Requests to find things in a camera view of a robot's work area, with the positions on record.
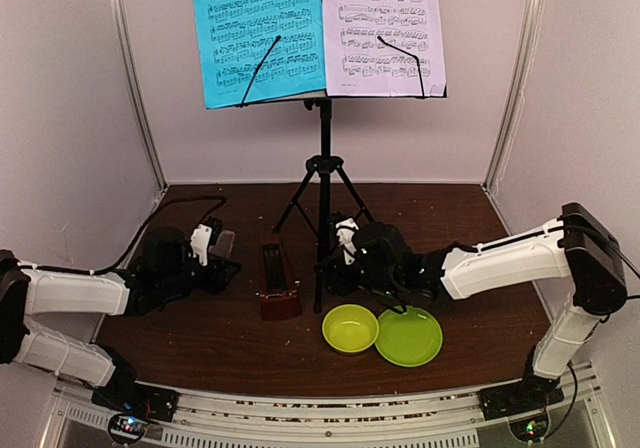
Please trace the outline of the clear plastic metronome cover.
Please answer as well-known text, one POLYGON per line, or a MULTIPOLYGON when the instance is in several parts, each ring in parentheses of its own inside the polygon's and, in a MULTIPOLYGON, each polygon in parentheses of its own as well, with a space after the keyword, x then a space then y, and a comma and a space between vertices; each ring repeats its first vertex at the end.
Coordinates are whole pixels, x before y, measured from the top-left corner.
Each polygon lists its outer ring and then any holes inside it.
POLYGON ((231 230, 222 230, 217 240, 208 248, 211 256, 230 258, 235 243, 236 233, 231 230))

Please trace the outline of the brown wooden metronome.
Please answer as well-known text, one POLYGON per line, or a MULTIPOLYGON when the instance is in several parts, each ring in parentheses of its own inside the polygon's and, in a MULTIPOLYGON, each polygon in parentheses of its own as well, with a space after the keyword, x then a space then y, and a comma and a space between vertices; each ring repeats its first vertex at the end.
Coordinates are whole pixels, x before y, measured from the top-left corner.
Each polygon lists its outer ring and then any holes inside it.
POLYGON ((265 234, 259 249, 259 302, 263 321, 284 321, 302 314, 298 287, 280 235, 265 234))

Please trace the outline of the black perforated music stand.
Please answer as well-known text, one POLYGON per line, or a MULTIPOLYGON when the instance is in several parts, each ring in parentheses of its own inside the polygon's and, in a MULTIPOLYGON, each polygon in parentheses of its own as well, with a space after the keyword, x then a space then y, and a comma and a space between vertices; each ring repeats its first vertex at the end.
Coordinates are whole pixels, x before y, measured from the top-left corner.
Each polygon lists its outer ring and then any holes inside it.
MULTIPOLYGON (((251 81, 249 82, 247 89, 245 91, 245 94, 242 98, 240 107, 245 107, 247 105, 245 101, 246 101, 246 98, 248 97, 250 89, 252 88, 257 75, 259 74, 266 60, 270 56, 271 52, 281 42, 282 39, 283 39, 283 36, 280 34, 276 35, 273 38, 273 42, 271 43, 266 53, 264 54, 263 58, 261 59, 261 61, 258 63, 258 65, 254 70, 251 81)), ((420 57, 414 53, 411 53, 405 49, 400 48, 399 46, 396 46, 390 43, 380 35, 377 36, 377 40, 378 40, 378 43, 382 44, 383 46, 386 46, 387 48, 395 50, 401 53, 402 55, 404 55, 405 57, 412 59, 412 61, 416 65, 416 71, 418 73, 417 76, 420 83, 420 96, 418 96, 417 98, 418 99, 427 98, 425 88, 424 88, 423 73, 422 73, 422 67, 421 67, 422 62, 420 57)), ((353 183, 351 182, 350 178, 346 174, 346 171, 343 168, 344 160, 339 156, 332 155, 331 153, 331 133, 332 133, 331 123, 332 123, 332 113, 333 113, 332 111, 333 105, 332 105, 331 99, 326 96, 324 98, 317 98, 317 97, 303 98, 303 103, 307 111, 312 111, 314 107, 319 108, 320 150, 321 151, 320 151, 320 154, 314 155, 313 157, 306 160, 305 162, 306 174, 300 181, 296 191, 294 192, 292 198, 290 199, 286 208, 281 214, 278 222, 272 228, 271 236, 273 238, 277 238, 280 236, 280 232, 284 227, 285 223, 287 222, 289 216, 291 215, 291 212, 294 210, 294 208, 297 209, 301 214, 301 216, 303 217, 305 223, 307 224, 307 226, 309 227, 309 229, 311 230, 311 232, 314 234, 316 238, 316 241, 317 241, 317 245, 316 245, 317 260, 316 261, 320 263, 320 262, 323 262, 328 256, 330 256, 330 253, 332 252, 330 250, 330 245, 329 245, 330 236, 331 236, 329 232, 330 230, 329 218, 330 218, 330 209, 331 209, 331 188, 330 188, 331 181, 330 180, 331 180, 331 175, 334 172, 336 172, 339 175, 339 177, 343 181, 343 184, 345 185, 348 192, 350 193, 351 197, 359 207, 359 211, 356 214, 356 220, 362 215, 364 215, 365 218, 369 221, 375 221, 375 220, 370 210, 368 209, 366 203, 360 197, 353 183), (320 180, 317 226, 311 222, 310 218, 305 213, 304 208, 302 208, 302 206, 300 205, 300 198, 304 193, 304 191, 306 190, 306 188, 308 187, 314 175, 318 175, 320 180)), ((322 310, 323 281, 321 279, 321 275, 316 274, 314 276, 316 277, 315 278, 316 285, 314 290, 313 311, 314 313, 319 314, 322 310)))

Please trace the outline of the white sheet music page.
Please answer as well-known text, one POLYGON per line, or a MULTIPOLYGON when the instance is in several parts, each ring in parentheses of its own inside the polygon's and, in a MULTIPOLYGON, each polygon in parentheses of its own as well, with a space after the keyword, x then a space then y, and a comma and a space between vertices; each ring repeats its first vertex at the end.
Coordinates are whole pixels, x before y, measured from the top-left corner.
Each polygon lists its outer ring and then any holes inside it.
POLYGON ((322 0, 330 97, 442 98, 439 0, 322 0))

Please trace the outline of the blue sheet music page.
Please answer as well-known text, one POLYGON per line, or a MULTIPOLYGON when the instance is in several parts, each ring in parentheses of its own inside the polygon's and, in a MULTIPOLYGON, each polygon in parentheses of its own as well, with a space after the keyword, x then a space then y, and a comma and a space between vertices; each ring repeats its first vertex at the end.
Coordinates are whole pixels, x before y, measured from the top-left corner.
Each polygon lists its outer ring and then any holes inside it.
POLYGON ((326 87, 321 0, 193 0, 210 110, 326 87))

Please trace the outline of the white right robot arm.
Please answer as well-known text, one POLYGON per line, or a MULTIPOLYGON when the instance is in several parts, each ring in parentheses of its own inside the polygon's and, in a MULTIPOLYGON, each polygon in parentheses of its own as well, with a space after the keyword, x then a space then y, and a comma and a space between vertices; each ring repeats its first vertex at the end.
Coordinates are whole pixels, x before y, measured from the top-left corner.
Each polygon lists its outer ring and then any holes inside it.
POLYGON ((602 320, 627 302, 624 257, 618 240, 581 204, 524 233, 476 245, 454 242, 427 254, 414 252, 393 225, 334 227, 339 253, 315 266, 340 295, 363 289, 404 307, 465 300, 519 283, 569 278, 574 285, 562 310, 533 348, 524 379, 513 387, 519 408, 535 408, 551 392, 574 354, 602 320))

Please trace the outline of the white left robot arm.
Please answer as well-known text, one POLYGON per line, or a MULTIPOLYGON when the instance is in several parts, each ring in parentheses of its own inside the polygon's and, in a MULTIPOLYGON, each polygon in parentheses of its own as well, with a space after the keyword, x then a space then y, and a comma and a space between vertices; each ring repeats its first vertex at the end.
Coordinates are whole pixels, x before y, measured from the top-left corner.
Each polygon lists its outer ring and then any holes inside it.
POLYGON ((148 233, 126 269, 45 267, 1 253, 1 361, 23 363, 103 388, 123 412, 137 410, 144 392, 115 352, 81 342, 35 321, 45 313, 141 317, 195 290, 223 292, 241 265, 230 260, 235 234, 198 225, 190 236, 175 228, 148 233))

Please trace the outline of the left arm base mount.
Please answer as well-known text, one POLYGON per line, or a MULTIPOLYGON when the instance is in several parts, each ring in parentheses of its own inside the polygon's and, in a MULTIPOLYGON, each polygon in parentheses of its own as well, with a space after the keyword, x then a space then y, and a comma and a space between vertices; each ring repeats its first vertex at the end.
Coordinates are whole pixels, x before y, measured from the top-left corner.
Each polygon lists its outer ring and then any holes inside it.
POLYGON ((120 446, 141 441, 153 425, 171 422, 176 412, 179 394, 175 390, 135 384, 134 401, 118 401, 105 387, 87 385, 93 404, 114 411, 107 421, 106 432, 120 446))

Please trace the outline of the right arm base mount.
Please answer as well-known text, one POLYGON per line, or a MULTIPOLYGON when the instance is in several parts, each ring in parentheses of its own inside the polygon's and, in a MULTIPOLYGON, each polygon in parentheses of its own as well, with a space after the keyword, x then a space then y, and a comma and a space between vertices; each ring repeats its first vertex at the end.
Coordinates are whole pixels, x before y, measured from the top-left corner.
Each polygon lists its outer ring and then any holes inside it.
POLYGON ((478 392, 480 407, 486 421, 505 418, 511 434, 521 442, 541 442, 551 431, 548 409, 564 400, 560 388, 550 392, 526 389, 511 383, 478 392))

